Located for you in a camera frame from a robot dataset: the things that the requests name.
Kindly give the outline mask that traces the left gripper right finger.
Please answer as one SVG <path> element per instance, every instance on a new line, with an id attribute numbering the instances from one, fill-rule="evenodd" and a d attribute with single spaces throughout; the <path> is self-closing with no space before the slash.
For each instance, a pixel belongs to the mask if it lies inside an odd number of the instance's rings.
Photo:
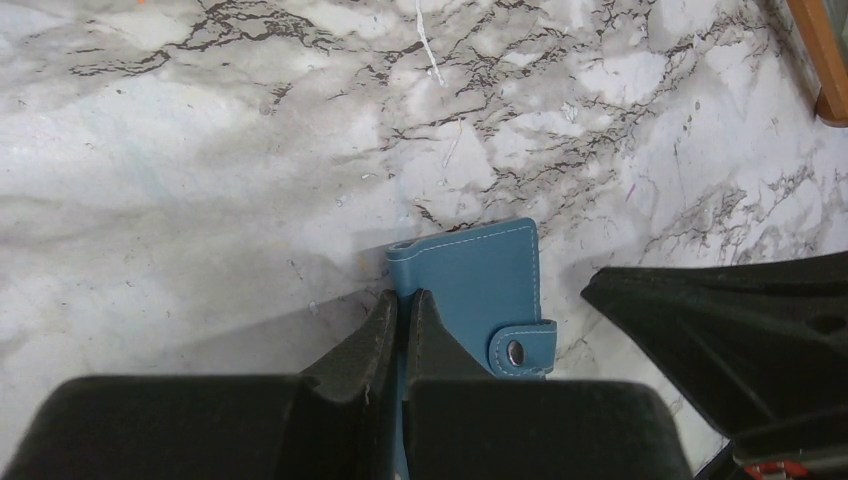
<path id="1" fill-rule="evenodd" d="M 688 479 L 673 417 L 632 382 L 499 379 L 446 330 L 433 295 L 410 311 L 403 441 L 413 479 Z"/>

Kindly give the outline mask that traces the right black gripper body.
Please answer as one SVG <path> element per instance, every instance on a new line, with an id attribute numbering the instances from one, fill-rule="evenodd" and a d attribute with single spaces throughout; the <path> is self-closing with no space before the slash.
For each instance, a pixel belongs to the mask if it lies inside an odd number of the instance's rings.
<path id="1" fill-rule="evenodd" d="M 796 417 L 742 433 L 697 479 L 845 479 L 847 412 Z"/>

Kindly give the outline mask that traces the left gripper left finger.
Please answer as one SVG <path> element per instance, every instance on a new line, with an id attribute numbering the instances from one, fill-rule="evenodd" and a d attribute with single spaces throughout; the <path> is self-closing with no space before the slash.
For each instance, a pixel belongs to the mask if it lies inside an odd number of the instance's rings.
<path id="1" fill-rule="evenodd" d="M 89 376 L 42 404 L 7 479 L 390 479 L 398 300 L 295 375 Z"/>

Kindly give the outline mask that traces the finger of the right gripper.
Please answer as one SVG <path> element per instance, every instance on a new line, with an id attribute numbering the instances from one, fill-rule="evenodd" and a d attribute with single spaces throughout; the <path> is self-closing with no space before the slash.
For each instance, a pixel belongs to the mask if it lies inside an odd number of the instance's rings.
<path id="1" fill-rule="evenodd" d="M 582 298 L 734 437 L 847 401 L 847 256 L 605 267 Z"/>

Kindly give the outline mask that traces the blue leather card holder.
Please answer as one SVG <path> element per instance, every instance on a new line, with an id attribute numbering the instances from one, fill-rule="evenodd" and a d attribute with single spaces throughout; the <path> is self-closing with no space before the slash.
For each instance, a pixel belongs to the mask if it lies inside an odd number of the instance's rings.
<path id="1" fill-rule="evenodd" d="M 403 399 L 415 294 L 433 295 L 446 330 L 499 379 L 546 380 L 557 325 L 541 314 L 538 235 L 529 218 L 396 243 L 386 255 L 398 299 L 394 464 L 406 479 Z"/>

